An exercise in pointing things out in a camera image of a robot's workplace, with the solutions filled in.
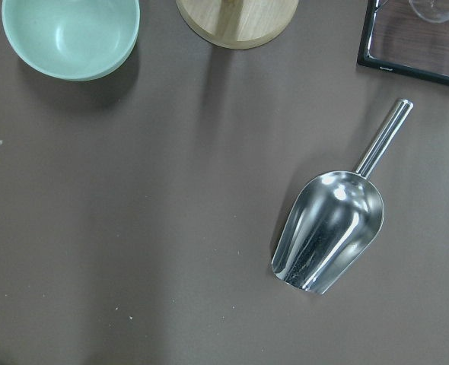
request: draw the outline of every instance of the metal scoop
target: metal scoop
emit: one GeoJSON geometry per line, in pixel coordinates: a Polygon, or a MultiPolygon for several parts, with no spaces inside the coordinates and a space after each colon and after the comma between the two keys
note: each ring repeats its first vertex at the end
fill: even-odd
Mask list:
{"type": "Polygon", "coordinates": [[[368,177],[411,109],[395,102],[355,172],[324,173],[302,189],[272,259],[278,278],[324,294],[377,236],[384,202],[368,177]]]}

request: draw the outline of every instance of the wooden disc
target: wooden disc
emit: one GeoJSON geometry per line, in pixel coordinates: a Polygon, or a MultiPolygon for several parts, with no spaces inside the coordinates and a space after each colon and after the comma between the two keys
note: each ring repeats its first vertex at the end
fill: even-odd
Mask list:
{"type": "Polygon", "coordinates": [[[299,0],[176,0],[188,25],[217,46],[247,49],[277,37],[299,0]]]}

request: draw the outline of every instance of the tray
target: tray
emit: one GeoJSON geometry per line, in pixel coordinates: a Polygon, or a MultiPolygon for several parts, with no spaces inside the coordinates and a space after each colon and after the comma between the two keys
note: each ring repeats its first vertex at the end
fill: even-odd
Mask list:
{"type": "Polygon", "coordinates": [[[409,0],[370,0],[358,64],[449,85],[449,21],[424,21],[409,0]]]}

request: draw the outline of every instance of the green bowl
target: green bowl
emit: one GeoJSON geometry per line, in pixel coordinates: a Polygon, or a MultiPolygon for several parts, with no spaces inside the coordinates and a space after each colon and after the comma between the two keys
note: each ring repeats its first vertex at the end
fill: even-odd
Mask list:
{"type": "Polygon", "coordinates": [[[3,0],[14,51],[46,75],[101,78],[128,58],[139,33],[139,0],[3,0]]]}

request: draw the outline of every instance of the metal handle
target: metal handle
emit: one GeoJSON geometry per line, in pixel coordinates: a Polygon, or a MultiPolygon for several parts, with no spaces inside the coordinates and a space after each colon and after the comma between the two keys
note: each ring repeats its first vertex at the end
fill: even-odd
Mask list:
{"type": "Polygon", "coordinates": [[[414,104],[407,99],[397,99],[385,117],[384,123],[378,130],[374,140],[370,143],[370,146],[355,168],[355,173],[368,179],[413,106],[414,104]]]}

